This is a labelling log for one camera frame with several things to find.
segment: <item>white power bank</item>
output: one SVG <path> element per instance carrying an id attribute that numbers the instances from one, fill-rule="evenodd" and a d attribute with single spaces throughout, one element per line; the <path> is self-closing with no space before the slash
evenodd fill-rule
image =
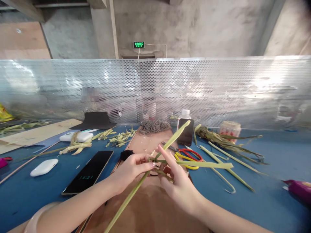
<path id="1" fill-rule="evenodd" d="M 46 160 L 40 163 L 34 170 L 31 171 L 30 176 L 39 176 L 48 173 L 58 163 L 58 159 Z"/>
<path id="2" fill-rule="evenodd" d="M 59 140 L 60 141 L 71 141 L 73 134 L 74 134 L 74 132 L 64 134 L 64 135 L 59 137 Z M 77 141 L 78 142 L 85 142 L 86 140 L 88 140 L 92 137 L 94 137 L 94 134 L 92 134 L 92 133 L 81 132 L 77 136 Z"/>

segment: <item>bracelet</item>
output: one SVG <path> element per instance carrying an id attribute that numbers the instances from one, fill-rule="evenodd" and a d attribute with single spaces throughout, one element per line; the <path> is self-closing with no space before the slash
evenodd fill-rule
<path id="1" fill-rule="evenodd" d="M 24 233 L 37 233 L 37 223 L 40 218 L 40 216 L 47 211 L 48 209 L 51 209 L 52 207 L 58 205 L 60 202 L 53 202 L 50 204 L 45 205 L 41 209 L 39 209 L 34 216 L 29 220 L 29 222 L 26 225 L 26 228 L 24 230 Z"/>

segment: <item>phone screen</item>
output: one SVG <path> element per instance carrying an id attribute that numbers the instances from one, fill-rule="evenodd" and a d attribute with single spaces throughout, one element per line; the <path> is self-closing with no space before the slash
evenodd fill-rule
<path id="1" fill-rule="evenodd" d="M 177 143 L 181 145 L 191 146 L 194 120 L 181 118 L 179 119 L 179 127 L 185 124 L 188 120 L 190 120 L 190 124 L 187 127 L 185 127 L 184 131 L 177 138 Z"/>
<path id="2" fill-rule="evenodd" d="M 91 158 L 79 174 L 73 179 L 62 195 L 72 195 L 83 192 L 95 184 L 108 163 L 113 151 L 99 151 Z"/>

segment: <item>metal mesh barrier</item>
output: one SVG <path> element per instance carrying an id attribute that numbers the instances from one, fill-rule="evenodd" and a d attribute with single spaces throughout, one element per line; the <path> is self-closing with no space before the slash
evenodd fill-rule
<path id="1" fill-rule="evenodd" d="M 0 60 L 0 102 L 22 117 L 278 129 L 311 125 L 311 56 L 227 59 Z"/>

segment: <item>brown paper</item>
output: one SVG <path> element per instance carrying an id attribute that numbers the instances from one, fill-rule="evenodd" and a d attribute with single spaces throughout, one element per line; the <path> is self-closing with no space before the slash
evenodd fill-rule
<path id="1" fill-rule="evenodd" d="M 70 119 L 0 138 L 0 154 L 23 146 L 31 146 L 55 135 L 64 133 L 68 131 L 70 127 L 81 123 L 82 122 L 79 120 Z"/>
<path id="2" fill-rule="evenodd" d="M 134 153 L 151 154 L 161 141 L 167 142 L 173 135 L 171 130 L 152 134 L 151 137 L 137 133 L 132 139 L 128 150 Z M 91 216 L 87 224 L 80 225 L 77 232 L 103 233 L 117 210 L 138 183 L 142 175 L 138 176 L 132 184 L 120 195 L 113 197 L 99 207 Z M 209 232 L 209 229 L 194 217 L 186 214 L 167 195 L 161 187 L 157 176 L 147 177 L 132 200 L 129 202 L 119 219 L 116 221 L 111 233 L 169 233 L 169 232 Z"/>

